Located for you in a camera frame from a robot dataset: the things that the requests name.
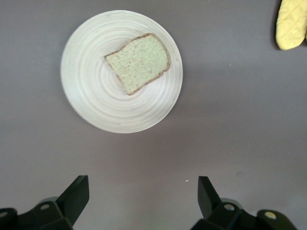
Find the concentric ring pattern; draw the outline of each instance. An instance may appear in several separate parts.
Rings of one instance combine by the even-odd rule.
[[[104,55],[145,33],[163,41],[170,69],[129,96]],[[74,110],[97,128],[115,133],[138,132],[160,122],[176,103],[182,75],[181,56],[169,33],[131,11],[108,11],[84,22],[69,38],[61,61],[63,89]]]

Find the gray table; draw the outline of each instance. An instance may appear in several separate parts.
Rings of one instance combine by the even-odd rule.
[[[0,0],[0,207],[19,213],[89,175],[76,230],[188,230],[197,179],[255,214],[307,219],[307,49],[278,50],[279,0]],[[73,31],[110,10],[160,23],[181,52],[170,114],[134,134],[79,117],[60,81]]]

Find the yellow oven mitt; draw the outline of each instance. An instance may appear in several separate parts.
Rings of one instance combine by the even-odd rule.
[[[283,0],[276,23],[276,42],[280,49],[299,46],[306,37],[307,0]]]

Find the quilted fabric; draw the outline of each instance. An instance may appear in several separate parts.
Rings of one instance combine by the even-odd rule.
[[[283,0],[276,23],[276,42],[280,49],[299,46],[306,37],[307,0]]]

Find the bread crust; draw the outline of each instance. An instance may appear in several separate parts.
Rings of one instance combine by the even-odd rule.
[[[169,52],[168,52],[166,46],[164,45],[164,43],[161,41],[161,39],[160,39],[158,36],[156,36],[155,34],[152,34],[152,33],[143,34],[143,35],[138,36],[138,37],[132,39],[131,41],[127,42],[127,43],[126,43],[122,48],[120,48],[119,50],[116,50],[116,51],[114,51],[114,52],[112,52],[112,53],[107,54],[107,55],[104,56],[105,60],[107,61],[107,57],[108,57],[108,56],[113,55],[113,54],[118,53],[119,51],[123,50],[130,42],[135,41],[135,40],[138,40],[138,39],[141,39],[141,38],[144,38],[144,37],[147,37],[147,36],[154,36],[154,37],[155,37],[157,40],[159,40],[160,43],[162,44],[163,49],[164,49],[164,51],[166,52],[166,55],[167,55],[167,67],[166,67],[163,71],[161,71],[156,77],[154,77],[153,79],[147,81],[144,85],[147,85],[148,83],[150,83],[150,82],[152,82],[152,81],[158,79],[159,77],[161,77],[162,74],[163,74],[164,72],[166,72],[166,71],[169,70],[169,67],[170,67],[170,64],[171,64],[171,57],[170,57],[170,54],[169,54]],[[110,66],[110,67],[112,68],[112,70],[114,71],[112,65],[110,65],[110,63],[109,63],[108,61],[107,61],[107,63],[109,64],[109,66]],[[116,74],[116,76],[117,76],[117,78],[119,79],[119,81],[121,82],[121,84],[123,85],[123,82],[121,81],[119,75]],[[131,93],[128,93],[128,95],[133,95],[133,94],[136,93],[138,90],[140,90],[140,88],[142,88],[144,85],[140,86],[140,87],[137,88],[135,91],[133,91],[133,92],[131,92]]]

